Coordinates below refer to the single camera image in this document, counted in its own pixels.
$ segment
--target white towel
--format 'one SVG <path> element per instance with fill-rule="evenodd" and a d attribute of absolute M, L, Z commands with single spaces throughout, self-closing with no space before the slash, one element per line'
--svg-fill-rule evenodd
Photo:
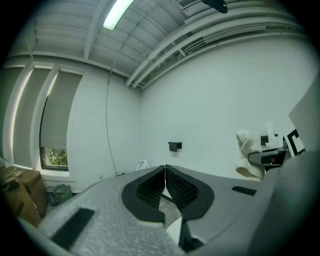
<path fill-rule="evenodd" d="M 255 143 L 255 138 L 249 131 L 243 129 L 236 133 L 236 139 L 239 146 L 239 154 L 235 162 L 236 171 L 249 180 L 261 181 L 265 176 L 265 167 L 252 164 L 248 160 L 250 153 L 262 152 L 258 144 Z"/>

